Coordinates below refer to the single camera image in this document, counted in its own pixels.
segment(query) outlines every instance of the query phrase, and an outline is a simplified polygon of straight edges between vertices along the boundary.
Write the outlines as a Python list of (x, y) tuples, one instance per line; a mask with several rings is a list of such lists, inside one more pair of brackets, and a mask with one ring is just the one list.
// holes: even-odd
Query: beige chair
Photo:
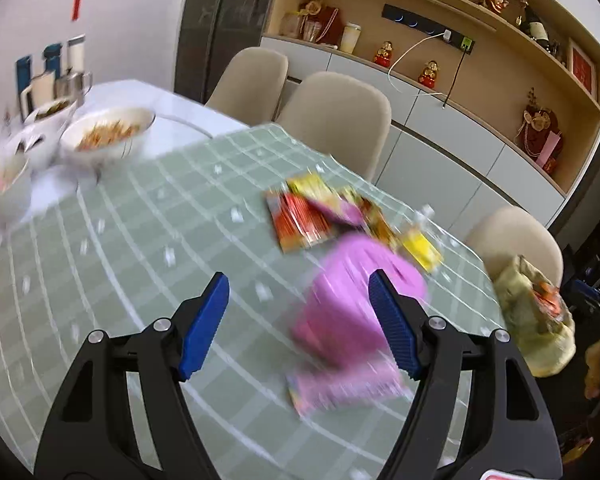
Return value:
[(268, 123), (278, 107), (289, 62), (286, 56), (252, 46), (234, 56), (206, 106), (249, 126)]
[(352, 77), (318, 72), (296, 89), (276, 120), (310, 148), (370, 180), (391, 126), (382, 92)]
[(492, 281), (521, 254), (554, 285), (562, 281), (562, 253), (544, 226), (519, 207), (506, 206), (481, 220), (464, 241), (484, 262)]

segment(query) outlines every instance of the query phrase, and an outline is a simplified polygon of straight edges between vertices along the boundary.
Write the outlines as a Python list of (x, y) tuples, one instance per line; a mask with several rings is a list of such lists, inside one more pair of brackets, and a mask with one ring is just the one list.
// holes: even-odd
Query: blue gripper pad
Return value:
[(377, 271), (369, 277), (369, 300), (398, 368), (406, 371), (411, 379), (419, 380), (422, 365), (418, 359), (413, 330)]
[(181, 381), (187, 381), (193, 372), (202, 368), (229, 303), (229, 279), (222, 274), (215, 287), (205, 290), (200, 299), (205, 303), (182, 341), (182, 357), (178, 366)]

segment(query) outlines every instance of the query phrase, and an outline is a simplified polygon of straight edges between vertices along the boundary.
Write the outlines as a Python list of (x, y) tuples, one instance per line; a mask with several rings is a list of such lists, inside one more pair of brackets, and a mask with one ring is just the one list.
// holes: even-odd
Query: cabinet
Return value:
[(455, 108), (427, 94), (413, 107), (407, 127), (487, 175), (504, 142)]
[(329, 58), (331, 57), (330, 52), (290, 41), (275, 40), (274, 38), (262, 38), (260, 46), (284, 54), (289, 60), (289, 77), (300, 81), (313, 73), (327, 70)]
[(434, 221), (449, 229), (480, 186), (480, 180), (421, 140), (401, 133), (378, 187), (414, 209), (425, 204)]
[(564, 201), (554, 186), (509, 146), (504, 147), (487, 177), (543, 225)]
[(401, 132), (402, 131), (395, 126), (391, 126), (389, 128), (389, 134), (386, 136), (386, 140), (384, 141), (384, 146), (382, 147), (382, 152), (380, 152), (380, 158), (378, 159), (378, 165), (376, 166), (376, 172), (374, 173), (372, 180), (374, 184), (378, 183), (378, 179), (382, 174), (382, 170), (384, 170), (384, 167), (389, 160), (389, 156), (394, 150), (395, 143), (398, 142)]
[(459, 240), (464, 240), (480, 220), (507, 205), (510, 203), (502, 195), (486, 184), (480, 184), (478, 191), (469, 200), (449, 232)]
[(375, 68), (371, 68), (363, 63), (358, 63), (346, 57), (333, 54), (329, 62), (327, 72), (337, 72), (339, 74), (350, 75), (371, 86), (375, 86), (379, 91), (386, 95), (391, 103), (392, 119), (400, 124), (404, 124), (411, 113), (413, 104), (419, 90), (415, 86), (395, 77), (391, 78), (394, 88), (389, 83), (387, 75)]

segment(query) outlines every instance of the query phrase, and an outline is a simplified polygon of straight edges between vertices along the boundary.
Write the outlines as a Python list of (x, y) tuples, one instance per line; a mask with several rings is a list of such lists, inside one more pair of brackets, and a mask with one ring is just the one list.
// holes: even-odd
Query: white table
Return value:
[[(246, 127), (243, 123), (199, 103), (136, 80), (94, 86), (74, 117), (80, 118), (91, 112), (121, 106), (145, 107), (154, 110), (157, 115), (155, 123), (146, 133), (142, 150), (132, 160), (125, 161), (125, 164), (150, 160), (183, 146), (203, 142), (209, 136), (219, 137)], [(62, 160), (48, 170), (34, 175), (31, 206), (20, 222), (29, 220), (74, 193), (77, 181), (81, 186), (94, 186), (95, 176), (66, 166)]]

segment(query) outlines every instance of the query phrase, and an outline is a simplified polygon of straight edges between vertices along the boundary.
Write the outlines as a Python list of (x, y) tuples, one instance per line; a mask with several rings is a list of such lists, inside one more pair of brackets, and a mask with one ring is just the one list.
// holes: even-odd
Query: dark glass door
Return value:
[(211, 48), (220, 1), (186, 0), (182, 12), (175, 91), (199, 102), (204, 101), (205, 61)]
[(257, 46), (270, 0), (187, 0), (175, 91), (205, 103), (242, 49)]

